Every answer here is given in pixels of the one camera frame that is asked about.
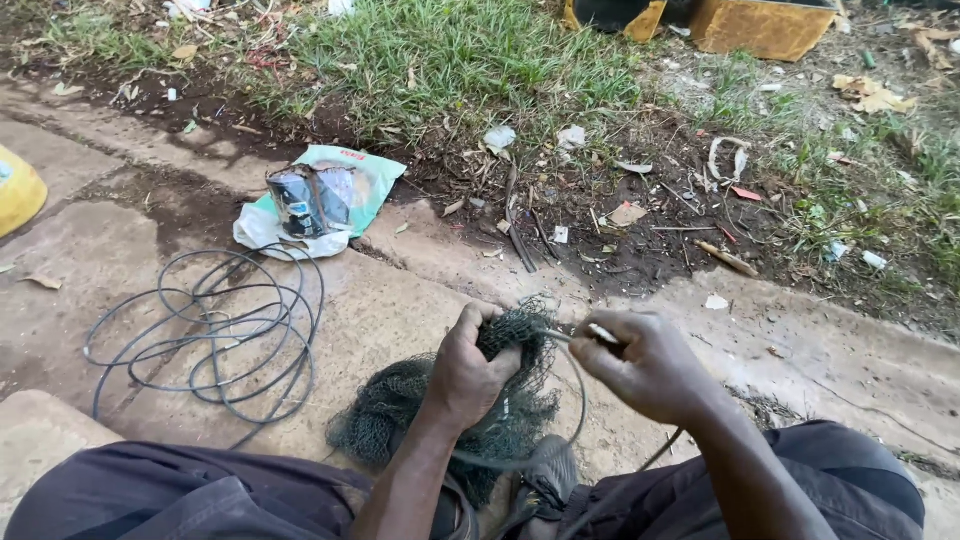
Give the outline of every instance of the green net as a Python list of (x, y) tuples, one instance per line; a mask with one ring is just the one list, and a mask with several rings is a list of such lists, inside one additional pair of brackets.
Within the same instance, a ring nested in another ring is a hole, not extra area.
[[(485, 459), (524, 459), (557, 414), (560, 396), (544, 392), (553, 364), (554, 344), (540, 330), (550, 328), (553, 313), (539, 299), (530, 299), (480, 328), (477, 348), (487, 360), (520, 345), (520, 370), (507, 381), (491, 411), (457, 441), (457, 449)], [(420, 410), (435, 353), (424, 353), (387, 366), (357, 392), (357, 399), (337, 414), (326, 442), (376, 470), (390, 462), (391, 437), (406, 432)], [(450, 460), (448, 471), (464, 487), (474, 507), (487, 504), (500, 472)]]

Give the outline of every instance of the shoe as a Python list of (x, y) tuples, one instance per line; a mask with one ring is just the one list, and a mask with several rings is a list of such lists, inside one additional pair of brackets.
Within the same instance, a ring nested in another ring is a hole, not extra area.
[[(388, 443), (390, 457), (396, 454), (406, 433), (394, 430)], [(449, 473), (444, 476), (444, 485), (437, 499), (437, 511), (433, 514), (430, 540), (479, 540), (480, 522), (476, 511), (467, 500), (464, 488)]]
[(540, 463), (520, 471), (520, 486), (516, 490), (510, 516), (496, 538), (518, 531), (525, 523), (537, 517), (546, 521), (560, 521), (566, 502), (573, 493), (577, 480), (577, 457), (566, 439), (547, 435), (530, 454)]

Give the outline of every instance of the person's right hand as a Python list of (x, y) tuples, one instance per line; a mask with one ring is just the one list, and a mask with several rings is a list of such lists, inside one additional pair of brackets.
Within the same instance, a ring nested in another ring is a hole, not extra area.
[[(620, 341), (605, 345), (595, 324)], [(656, 313), (598, 309), (573, 333), (570, 352), (584, 369), (643, 416), (690, 430), (731, 398), (669, 321)]]

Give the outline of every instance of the concrete pavement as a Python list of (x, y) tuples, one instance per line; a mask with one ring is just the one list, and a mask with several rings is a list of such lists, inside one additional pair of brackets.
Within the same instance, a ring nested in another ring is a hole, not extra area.
[[(0, 143), (36, 166), (51, 187), (51, 202), (29, 228), (0, 240), (0, 263), (17, 265), (0, 275), (0, 395), (43, 389), (89, 412), (90, 392), (101, 371), (80, 354), (87, 329), (109, 306), (156, 286), (156, 274), (170, 257), (164, 244), (170, 238), (145, 215), (142, 201), (102, 194), (112, 189), (126, 193), (124, 186), (138, 175), (164, 165), (201, 175), (241, 196), (262, 191), (262, 172), (278, 163), (240, 156), (229, 143), (215, 139), (204, 144), (210, 156), (201, 158), (184, 149), (176, 135), (154, 132), (135, 119), (79, 100), (54, 98), (36, 87), (0, 90), (0, 128)], [(89, 193), (100, 195), (90, 198)], [(402, 223), (409, 223), (409, 229), (395, 234)], [(229, 226), (225, 219), (222, 234), (184, 232), (176, 247), (180, 252), (226, 247)], [(342, 456), (330, 455), (323, 438), (326, 421), (378, 369), (435, 350), (470, 297), (515, 306), (520, 298), (548, 293), (563, 300), (560, 319), (565, 323), (591, 308), (588, 287), (562, 267), (531, 276), (515, 257), (484, 258), (444, 226), (425, 201), (385, 207), (365, 241), (394, 264), (352, 251), (321, 261), (327, 305), (313, 348), (317, 389), (297, 415), (263, 430), (246, 450), (315, 460), (329, 456), (328, 463), (349, 466)], [(210, 258), (178, 267), (171, 279), (192, 282), (214, 263)], [(272, 261), (268, 266), (282, 282), (296, 279), (289, 265)], [(28, 272), (61, 279), (63, 288), (52, 291), (19, 282)], [(316, 282), (308, 281), (306, 287), (307, 294), (319, 293)], [(734, 300), (733, 309), (704, 309), (712, 293)], [(253, 292), (218, 309), (243, 312), (262, 301)], [(960, 418), (953, 416), (960, 410), (960, 354), (949, 345), (722, 269), (675, 280), (650, 298), (603, 298), (596, 304), (667, 313), (690, 335), (714, 375), (742, 394), (775, 399), (800, 416), (837, 420), (890, 446), (929, 455), (943, 465), (940, 477), (960, 468)], [(105, 329), (107, 340), (98, 350), (109, 356), (155, 320), (157, 308), (145, 304), (118, 319)], [(301, 324), (303, 317), (298, 315)], [(264, 341), (232, 351), (231, 369), (254, 365), (271, 345)], [(148, 370), (152, 380), (183, 383), (197, 354), (183, 350), (158, 362)], [(556, 365), (551, 384), (562, 391), (563, 408), (554, 430), (564, 434), (572, 432), (579, 417), (579, 398), (570, 366), (562, 357)], [(188, 393), (130, 387), (122, 373), (109, 381), (105, 400), (105, 424), (126, 438), (223, 448), (249, 428)], [(664, 427), (633, 414), (592, 380), (588, 401), (588, 424), (576, 445), (585, 481), (635, 469), (667, 438)], [(264, 399), (245, 406), (257, 413), (269, 404)], [(682, 440), (661, 464), (697, 454)], [(960, 501), (957, 483), (908, 469), (924, 490), (927, 537), (952, 537), (958, 518), (947, 509)], [(495, 517), (488, 513), (487, 519)]]

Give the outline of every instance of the hand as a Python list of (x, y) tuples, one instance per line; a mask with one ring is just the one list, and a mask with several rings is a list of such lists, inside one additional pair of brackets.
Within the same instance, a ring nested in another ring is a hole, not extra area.
[[(609, 331), (621, 345), (605, 345), (590, 324)], [(599, 309), (573, 336), (570, 352), (580, 365), (651, 420), (690, 430), (731, 402), (677, 329), (656, 313)]]
[(519, 347), (500, 353), (490, 362), (476, 348), (480, 325), (502, 314), (497, 307), (468, 304), (437, 352), (420, 410), (459, 430), (458, 436), (483, 419), (503, 385), (520, 369)]

